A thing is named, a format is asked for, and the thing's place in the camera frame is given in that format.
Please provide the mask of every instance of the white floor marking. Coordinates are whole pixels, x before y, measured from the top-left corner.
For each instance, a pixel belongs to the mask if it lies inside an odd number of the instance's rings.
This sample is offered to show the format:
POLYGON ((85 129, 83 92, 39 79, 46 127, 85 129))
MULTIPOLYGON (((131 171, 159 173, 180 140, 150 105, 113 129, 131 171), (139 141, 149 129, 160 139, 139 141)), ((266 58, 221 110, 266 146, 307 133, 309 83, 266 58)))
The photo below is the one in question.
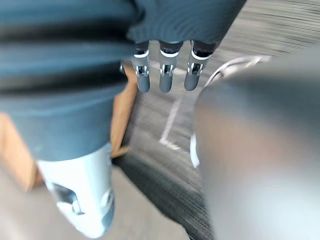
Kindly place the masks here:
MULTIPOLYGON (((153 60, 150 60, 149 61, 149 64, 150 64, 150 67, 151 68, 154 68, 154 69, 159 69, 159 62, 157 62, 157 61, 153 61, 153 60)), ((187 71, 186 70, 183 70, 183 69, 181 69, 181 68, 179 68, 179 67, 176 67, 175 69, 174 69, 174 73, 173 74, 175 74, 175 75, 186 75, 187 74, 187 71)))
MULTIPOLYGON (((153 60, 150 60, 149 61, 149 64, 150 64, 150 67, 151 68, 154 68, 154 69, 159 69, 159 62, 157 61, 153 61, 153 60)), ((174 74, 175 75, 186 75, 187 74, 187 71, 181 69, 181 68, 178 68, 176 67, 174 69, 174 74)), ((176 118, 176 115, 178 113, 178 110, 179 110, 179 107, 181 105, 181 102, 182 102, 182 98, 181 97, 180 99, 176 100, 173 105, 172 105, 172 108, 170 110, 170 114, 169 114, 169 117, 166 121, 166 124, 165 124, 165 127, 164 127, 164 130, 163 130, 163 133, 161 135, 161 138, 159 140, 159 143, 166 146, 167 148, 171 149, 171 150, 174 150, 174 151, 179 151, 181 153, 186 153, 186 154, 189 154, 189 152, 185 152, 181 149, 181 147, 179 147, 178 145, 174 144, 173 142, 169 141, 168 140, 168 136, 169 136, 169 133, 170 133, 170 130, 174 124, 174 121, 175 121, 175 118, 176 118)))
POLYGON ((162 133, 162 136, 159 140, 159 143, 161 143, 162 145, 172 149, 172 150, 180 150, 181 147, 175 145, 174 143, 168 141, 168 136, 169 136, 169 133, 170 133, 170 130, 174 124, 174 121, 175 121, 175 118, 176 118, 176 115, 177 115, 177 112, 178 112, 178 109, 181 105, 181 102, 182 102, 182 98, 176 100, 173 105, 172 105, 172 108, 170 110, 170 114, 169 114, 169 117, 166 121, 166 124, 165 124, 165 127, 164 127, 164 130, 163 130, 163 133, 162 133))

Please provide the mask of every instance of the robotic hand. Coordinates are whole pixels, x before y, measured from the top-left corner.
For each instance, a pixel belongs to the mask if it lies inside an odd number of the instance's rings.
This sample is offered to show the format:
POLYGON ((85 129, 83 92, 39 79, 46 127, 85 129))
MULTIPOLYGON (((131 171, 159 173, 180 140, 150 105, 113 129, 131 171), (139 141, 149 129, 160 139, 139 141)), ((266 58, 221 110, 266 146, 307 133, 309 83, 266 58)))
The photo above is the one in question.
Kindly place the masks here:
POLYGON ((245 0, 10 0, 0 8, 0 109, 10 114, 56 199, 84 235, 111 224, 110 124, 132 57, 150 88, 148 47, 160 41, 160 89, 192 41, 184 86, 199 76, 245 0))

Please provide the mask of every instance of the gray carpet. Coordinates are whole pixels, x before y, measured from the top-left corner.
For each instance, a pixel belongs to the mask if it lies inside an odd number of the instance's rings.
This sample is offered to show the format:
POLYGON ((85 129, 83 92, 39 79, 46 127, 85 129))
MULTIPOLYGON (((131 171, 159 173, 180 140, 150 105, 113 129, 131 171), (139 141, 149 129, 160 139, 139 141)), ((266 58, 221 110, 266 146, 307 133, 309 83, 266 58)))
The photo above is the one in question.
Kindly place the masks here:
POLYGON ((193 105, 201 88, 219 66, 234 58, 276 57, 319 42, 319 0, 248 0, 193 92, 183 87, 190 50, 189 43, 184 44, 168 94, 158 87, 159 69, 155 66, 159 46, 152 42, 151 90, 143 95, 131 119, 131 154, 116 164, 163 214, 185 227, 191 238, 213 239, 201 177, 189 157, 193 105))

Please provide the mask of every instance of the white line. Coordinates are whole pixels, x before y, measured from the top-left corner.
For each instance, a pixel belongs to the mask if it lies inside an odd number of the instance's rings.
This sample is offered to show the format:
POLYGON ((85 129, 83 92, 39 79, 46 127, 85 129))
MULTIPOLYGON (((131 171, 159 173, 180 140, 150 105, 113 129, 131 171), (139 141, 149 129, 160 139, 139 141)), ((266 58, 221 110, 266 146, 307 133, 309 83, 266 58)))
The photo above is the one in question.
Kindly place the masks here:
MULTIPOLYGON (((149 64, 150 64, 150 67, 152 67, 152 68, 154 68, 154 69, 159 69, 159 62, 150 60, 150 61, 149 61, 149 64)), ((181 68, 179 68, 179 67, 176 67, 176 68, 174 69, 173 74, 175 74, 175 75, 186 75, 186 74, 187 74, 187 71, 186 71, 186 70, 183 70, 183 69, 181 69, 181 68)))
POLYGON ((178 109, 181 105, 181 102, 182 102, 182 98, 176 100, 173 105, 172 105, 172 108, 170 110, 170 114, 169 114, 169 117, 166 121, 166 124, 165 124, 165 127, 164 127, 164 130, 163 130, 163 133, 161 135, 161 138, 159 140, 159 143, 161 143, 162 145, 165 145, 166 147, 172 149, 172 150, 180 150, 181 147, 173 144, 172 142, 168 141, 168 136, 169 136, 169 133, 170 133, 170 130, 174 124, 174 121, 175 121, 175 118, 176 118, 176 115, 177 115, 177 112, 178 112, 178 109))

